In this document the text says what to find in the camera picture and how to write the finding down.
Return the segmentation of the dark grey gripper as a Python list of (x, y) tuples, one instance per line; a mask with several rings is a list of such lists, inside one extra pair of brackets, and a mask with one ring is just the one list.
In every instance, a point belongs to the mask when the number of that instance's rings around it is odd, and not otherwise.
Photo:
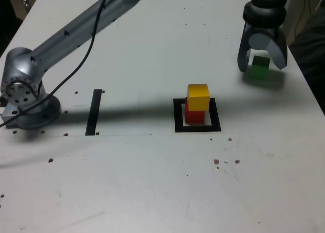
[(241, 72), (247, 71), (251, 49), (267, 51), (274, 65), (280, 70), (287, 66), (286, 39), (279, 27), (261, 28), (248, 23), (244, 25), (237, 56), (237, 64)]

